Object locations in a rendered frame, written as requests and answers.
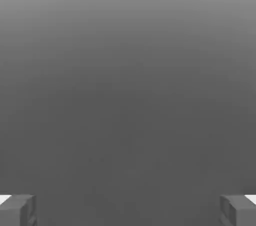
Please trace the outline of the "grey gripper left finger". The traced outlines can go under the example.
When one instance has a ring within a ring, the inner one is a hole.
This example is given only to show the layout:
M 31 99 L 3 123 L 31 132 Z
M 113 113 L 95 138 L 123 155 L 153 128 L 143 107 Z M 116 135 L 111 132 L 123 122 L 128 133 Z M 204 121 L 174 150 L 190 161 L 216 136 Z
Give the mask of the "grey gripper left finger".
M 37 196 L 0 195 L 0 226 L 38 226 Z

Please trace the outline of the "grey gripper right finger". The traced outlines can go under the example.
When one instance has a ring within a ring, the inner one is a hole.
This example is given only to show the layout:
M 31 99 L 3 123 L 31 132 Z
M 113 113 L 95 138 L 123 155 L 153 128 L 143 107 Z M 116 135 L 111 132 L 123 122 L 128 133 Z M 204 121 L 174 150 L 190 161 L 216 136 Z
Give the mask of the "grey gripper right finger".
M 221 195 L 220 226 L 256 226 L 256 194 Z

